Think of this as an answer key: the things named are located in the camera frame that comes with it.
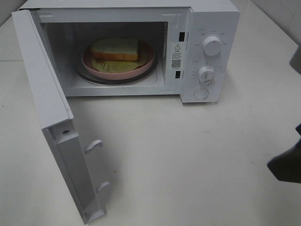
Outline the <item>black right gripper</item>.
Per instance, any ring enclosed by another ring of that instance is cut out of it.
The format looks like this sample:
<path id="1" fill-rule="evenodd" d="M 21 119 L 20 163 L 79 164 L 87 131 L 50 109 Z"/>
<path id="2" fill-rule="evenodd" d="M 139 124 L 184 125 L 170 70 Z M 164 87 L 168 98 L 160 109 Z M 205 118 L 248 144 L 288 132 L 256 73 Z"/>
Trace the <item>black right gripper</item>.
<path id="1" fill-rule="evenodd" d="M 279 181 L 301 182 L 301 140 L 289 150 L 275 156 L 267 163 L 268 169 Z"/>

